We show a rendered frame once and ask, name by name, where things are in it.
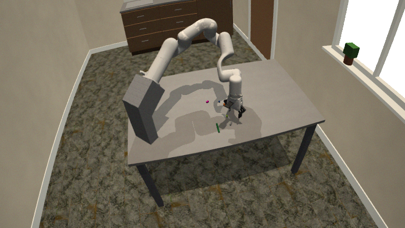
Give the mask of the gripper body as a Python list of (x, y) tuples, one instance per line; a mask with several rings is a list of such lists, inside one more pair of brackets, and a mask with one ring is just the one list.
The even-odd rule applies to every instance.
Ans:
[(232, 109), (234, 109), (234, 110), (237, 110), (237, 111), (240, 111), (241, 105), (243, 106), (243, 97), (240, 97), (240, 98), (237, 98), (237, 99), (233, 99), (233, 98), (231, 98), (231, 97), (229, 96), (229, 94), (228, 94), (227, 103), (228, 103), (229, 101), (231, 101), (231, 102), (234, 103), (230, 108), (232, 108)]

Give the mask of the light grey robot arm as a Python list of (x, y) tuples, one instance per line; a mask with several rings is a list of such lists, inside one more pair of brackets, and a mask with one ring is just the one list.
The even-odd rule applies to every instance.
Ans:
[[(203, 18), (181, 31), (177, 39), (168, 38), (162, 44), (154, 62), (147, 72), (140, 71), (143, 77), (149, 78), (158, 85), (172, 58), (178, 56), (191, 46), (191, 41), (201, 32), (211, 43), (220, 48), (221, 57), (217, 63), (220, 82), (229, 82), (229, 96), (233, 99), (242, 97), (242, 79), (239, 69), (222, 70), (221, 64), (234, 55), (232, 40), (227, 32), (216, 33), (217, 23), (210, 18)], [(179, 45), (179, 46), (178, 46)]]

